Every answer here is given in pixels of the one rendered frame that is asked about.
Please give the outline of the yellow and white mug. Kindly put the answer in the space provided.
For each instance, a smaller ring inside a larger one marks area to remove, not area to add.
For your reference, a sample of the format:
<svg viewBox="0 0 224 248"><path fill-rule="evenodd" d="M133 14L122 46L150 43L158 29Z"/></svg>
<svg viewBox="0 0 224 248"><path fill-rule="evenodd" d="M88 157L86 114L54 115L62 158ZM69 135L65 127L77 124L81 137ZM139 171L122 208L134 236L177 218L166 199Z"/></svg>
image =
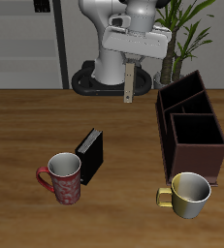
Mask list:
<svg viewBox="0 0 224 248"><path fill-rule="evenodd" d="M156 204L170 207L175 214L184 219L197 217L211 195L208 181L194 172L177 174L170 188L159 188Z"/></svg>

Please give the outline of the grey shelf unit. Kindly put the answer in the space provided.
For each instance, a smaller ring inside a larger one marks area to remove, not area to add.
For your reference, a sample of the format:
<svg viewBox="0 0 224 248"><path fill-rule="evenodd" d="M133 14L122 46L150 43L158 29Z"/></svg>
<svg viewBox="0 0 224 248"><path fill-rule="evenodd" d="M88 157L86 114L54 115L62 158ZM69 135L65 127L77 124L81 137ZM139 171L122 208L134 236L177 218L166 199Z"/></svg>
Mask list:
<svg viewBox="0 0 224 248"><path fill-rule="evenodd" d="M33 0L0 0L0 89L67 89L61 0L36 13Z"/></svg>

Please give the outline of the black book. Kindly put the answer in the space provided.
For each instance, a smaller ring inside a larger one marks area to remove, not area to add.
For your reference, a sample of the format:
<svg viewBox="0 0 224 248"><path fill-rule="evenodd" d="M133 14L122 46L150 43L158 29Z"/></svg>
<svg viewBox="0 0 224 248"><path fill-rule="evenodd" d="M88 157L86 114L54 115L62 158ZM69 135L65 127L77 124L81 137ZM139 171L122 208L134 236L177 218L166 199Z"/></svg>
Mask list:
<svg viewBox="0 0 224 248"><path fill-rule="evenodd" d="M75 149L81 160L80 183L87 185L103 164L103 132L92 129Z"/></svg>

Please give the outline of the green pot plant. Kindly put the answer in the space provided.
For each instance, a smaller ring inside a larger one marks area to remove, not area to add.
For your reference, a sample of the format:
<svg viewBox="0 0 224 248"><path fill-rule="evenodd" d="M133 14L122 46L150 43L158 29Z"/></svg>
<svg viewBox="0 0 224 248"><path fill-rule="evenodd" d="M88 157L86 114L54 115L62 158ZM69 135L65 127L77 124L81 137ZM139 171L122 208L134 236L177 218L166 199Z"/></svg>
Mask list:
<svg viewBox="0 0 224 248"><path fill-rule="evenodd" d="M187 58L195 58L193 51L199 46L211 43L211 40L206 40L209 27L195 37L200 21L198 20L196 23L190 24L190 26L186 26L186 23L198 12L214 2L215 0L204 0L197 4L197 0L194 0L184 10L181 7L182 0L170 0L170 3L165 7L164 14L158 11L161 17L156 22L163 27L169 28L172 31L172 38L168 43L167 55L162 61L162 69L153 78L155 89L163 88L179 80L182 62Z"/></svg>

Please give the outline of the red patterned mug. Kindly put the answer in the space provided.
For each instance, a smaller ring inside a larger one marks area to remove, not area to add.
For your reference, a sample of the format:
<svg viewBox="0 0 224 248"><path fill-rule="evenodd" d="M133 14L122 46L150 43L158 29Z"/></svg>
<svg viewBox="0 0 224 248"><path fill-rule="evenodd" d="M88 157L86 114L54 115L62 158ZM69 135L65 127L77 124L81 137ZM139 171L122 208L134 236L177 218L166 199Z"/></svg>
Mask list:
<svg viewBox="0 0 224 248"><path fill-rule="evenodd" d="M80 199L80 158L73 153L58 153L54 155L46 167L40 167L36 171L38 182L49 191L53 192L61 204L74 204ZM41 177L41 173L47 173L52 184L49 185Z"/></svg>

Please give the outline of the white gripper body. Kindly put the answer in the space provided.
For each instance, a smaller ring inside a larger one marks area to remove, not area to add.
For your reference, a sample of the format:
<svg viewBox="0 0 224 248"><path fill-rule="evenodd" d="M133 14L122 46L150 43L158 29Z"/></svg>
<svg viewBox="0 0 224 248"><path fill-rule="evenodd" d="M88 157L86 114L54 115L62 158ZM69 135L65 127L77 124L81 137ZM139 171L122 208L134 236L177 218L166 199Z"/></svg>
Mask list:
<svg viewBox="0 0 224 248"><path fill-rule="evenodd" d="M166 27L153 26L151 32L140 34L130 33L125 28L108 26L102 46L105 49L163 59L171 38L172 32Z"/></svg>

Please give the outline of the dark brown desk caddy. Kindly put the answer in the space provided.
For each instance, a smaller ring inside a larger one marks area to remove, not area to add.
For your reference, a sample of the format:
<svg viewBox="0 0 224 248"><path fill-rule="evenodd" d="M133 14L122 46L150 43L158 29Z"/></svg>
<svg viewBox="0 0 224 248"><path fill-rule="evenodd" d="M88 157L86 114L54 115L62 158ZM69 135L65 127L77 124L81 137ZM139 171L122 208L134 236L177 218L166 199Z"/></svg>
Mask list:
<svg viewBox="0 0 224 248"><path fill-rule="evenodd" d="M189 171L215 186L224 159L224 135L200 73L160 89L155 107L166 183Z"/></svg>

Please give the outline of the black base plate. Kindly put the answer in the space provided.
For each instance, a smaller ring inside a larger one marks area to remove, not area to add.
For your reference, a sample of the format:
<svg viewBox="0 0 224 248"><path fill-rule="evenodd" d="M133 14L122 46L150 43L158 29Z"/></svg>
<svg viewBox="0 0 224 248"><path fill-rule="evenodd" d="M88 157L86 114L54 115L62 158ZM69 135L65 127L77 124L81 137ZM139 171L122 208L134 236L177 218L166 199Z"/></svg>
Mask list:
<svg viewBox="0 0 224 248"><path fill-rule="evenodd" d="M98 82L91 75L94 71L93 60L84 61L81 69L72 77L72 87L76 93L82 96L122 96L124 83L118 85L106 85ZM141 67L136 69L135 96L146 94L152 86L151 76Z"/></svg>

